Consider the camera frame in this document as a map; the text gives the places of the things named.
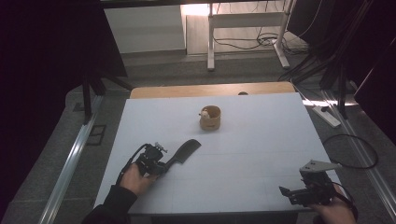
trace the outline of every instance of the cable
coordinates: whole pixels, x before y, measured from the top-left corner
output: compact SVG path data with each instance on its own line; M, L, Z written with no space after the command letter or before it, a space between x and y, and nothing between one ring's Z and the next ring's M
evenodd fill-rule
M258 1L257 2L257 5L256 5L256 7L251 11L251 12L254 12L254 11L256 11L257 10L257 8L259 7L259 3L260 3L260 1Z
M213 39L215 40L216 43L218 43L220 45L230 46L230 47L237 48L237 49L255 49L255 48L258 48L259 46L270 46L270 45L272 45L272 43L269 42L268 40L276 38L276 36L261 37L262 35L275 35L275 34L273 34L273 33L260 34L259 33L256 39L243 39L243 38L221 38L221 39L216 39L215 37ZM219 41L221 41L221 40L257 41L259 44L254 46L254 47L251 47L251 48L241 48L241 47L238 47L238 46L232 45L232 44L220 43Z
M277 9L277 6L276 6L276 1L274 1L274 6L275 6L276 11L279 11L279 10Z
M219 14L220 5L221 5L221 3L219 3L218 10L216 11L216 14Z
M314 17L314 19L311 21L311 24L308 26L308 28L306 28L306 30L305 30L302 34L297 35L297 37L300 37L300 36L304 35L309 29L311 29L312 24L314 24L315 20L317 19L317 16L318 16L318 13L319 13L320 6L321 6L321 4L322 4L322 1L323 1L323 0L320 0L320 2L319 2L319 6L318 6L318 9L317 9L317 13L315 13L315 17Z
M301 68L305 63L309 62L309 60L303 60L301 63L296 65L296 67L290 69L285 74L281 75L278 81L284 81L287 80L288 78L294 77L297 80L297 82L300 82L305 78L312 76L318 73L319 71L323 70L325 67L327 67L333 61L335 56L335 50L337 48L337 43L339 43L342 34L352 23L354 16L359 11L359 7L360 7L359 5L354 6L350 10L350 12L346 15L343 22L329 36L327 36L326 39L316 44L315 46L310 46L308 48L307 58L312 58L313 55L315 55L316 57L320 57L321 59L324 60L322 63L317 64L316 67L303 73Z
M333 135L333 136L327 138L326 140L324 140L323 143L322 143L323 146L324 146L327 142L329 142L330 140L332 140L332 139L334 139L334 138L336 138L336 137L340 137L340 136L353 137L353 138L356 138L356 139L361 140L364 144L366 144L366 146L369 146L369 147L370 147L370 149L372 150L372 152L373 152L373 154L374 154L375 160L374 160L374 162L373 162L372 165L369 165L369 166L366 166L366 167L359 167L359 166L348 165L348 164L342 163L342 162L340 162L340 161L337 161L337 160L335 160L335 159L333 159L333 158L329 158L330 161L332 161L332 162L334 162L334 163L339 163L339 164L341 164L343 167L346 167L346 168L358 169L358 170L368 170L368 169L372 169L372 168L374 168L374 167L378 164L378 161L379 161L378 153L375 151L374 147L373 147L370 143L368 143L366 140L364 140L364 139L362 139L362 138L360 138L360 137L358 137L358 136L356 136L356 135L347 134L347 133L339 133L339 134Z
M352 197L352 195L349 193L349 191L344 186L342 186L341 184L338 184L336 182L332 182L332 184L341 187L346 192L346 196L349 198L349 200L352 201L353 203L355 202L355 199Z
M140 148L138 148L137 151L134 153L134 155L126 162L125 166L122 168L122 170L119 174L119 177L117 178L116 185L120 184L123 175L125 174L125 172L128 170L128 168L133 163L134 157L137 155L137 153L139 153L139 151L141 151L143 149L143 147L147 147L147 146L149 146L149 144L145 144L145 145L141 146Z
M289 55L305 54L308 52L308 49L293 50L289 48L288 41L286 40L286 38L283 38L283 40L284 41L282 41L282 49L284 52L288 53Z

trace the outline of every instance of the gray floor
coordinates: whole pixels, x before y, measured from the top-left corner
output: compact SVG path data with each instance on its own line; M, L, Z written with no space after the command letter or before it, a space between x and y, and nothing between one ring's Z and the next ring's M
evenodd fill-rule
M214 72L206 71L206 57L203 55L185 56L177 52L174 54L166 52L165 55L166 57L160 52L123 55L129 74L124 80L136 87L264 82L276 81L284 73L276 55L271 50L218 54ZM304 55L288 55L287 57L293 67L304 58ZM311 77L298 86L303 95L314 102L323 101L320 95L317 95L320 93L318 91L319 79L320 76ZM124 102L130 94L114 83L107 80L104 82L107 92L95 122L95 125L106 125L104 139L99 146L94 146L97 139L90 138L91 145L84 147L54 223L79 223L92 210L117 133ZM353 102L352 95L348 95L348 98L348 102L351 103L346 107L348 120L359 136L375 146L380 157L377 169L386 178L394 192L396 190L394 181L396 174L393 172L396 166L394 164L396 146ZM39 220L84 119L84 113L78 110L78 105L81 104L81 88L70 91L65 99L64 113L52 137L10 203L2 223L37 223ZM306 108L322 140L343 132L342 129L333 129L314 114L311 110L312 105ZM339 157L340 160L358 162L345 138L334 140L325 148L329 155ZM342 184L349 189L356 200L360 210L359 223L392 223L371 180L364 171L342 169L337 173ZM300 214L298 223L312 223L313 215L314 213ZM149 217L134 217L134 221L135 223L150 223Z

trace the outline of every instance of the power strip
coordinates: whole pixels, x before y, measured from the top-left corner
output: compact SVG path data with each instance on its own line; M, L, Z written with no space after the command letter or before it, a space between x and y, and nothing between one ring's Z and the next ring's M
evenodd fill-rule
M329 112L327 111L321 111L323 107L322 106L315 106L313 108L313 110L315 111L315 113L317 113L321 118L323 118L324 120L326 120L326 122L328 122L332 127L336 128L338 126L341 125L341 122L336 119L335 117L333 117Z

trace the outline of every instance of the hand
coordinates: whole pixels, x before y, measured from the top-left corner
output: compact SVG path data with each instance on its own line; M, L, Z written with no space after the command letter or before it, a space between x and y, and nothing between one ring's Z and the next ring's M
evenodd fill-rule
M335 190L344 195L337 185ZM334 197L328 205L309 204L309 207L317 211L327 224L356 224L352 211L341 199Z
M133 163L123 175L120 186L138 196L146 192L157 177L157 175L142 176L139 167Z

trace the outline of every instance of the black curtain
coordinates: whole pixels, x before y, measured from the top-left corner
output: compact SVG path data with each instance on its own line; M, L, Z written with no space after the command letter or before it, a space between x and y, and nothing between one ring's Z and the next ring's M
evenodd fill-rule
M373 1L346 50L344 67L359 87L355 98L396 144L396 1Z
M83 75L126 72L99 4L1 1L0 29L2 217L62 115L66 94Z

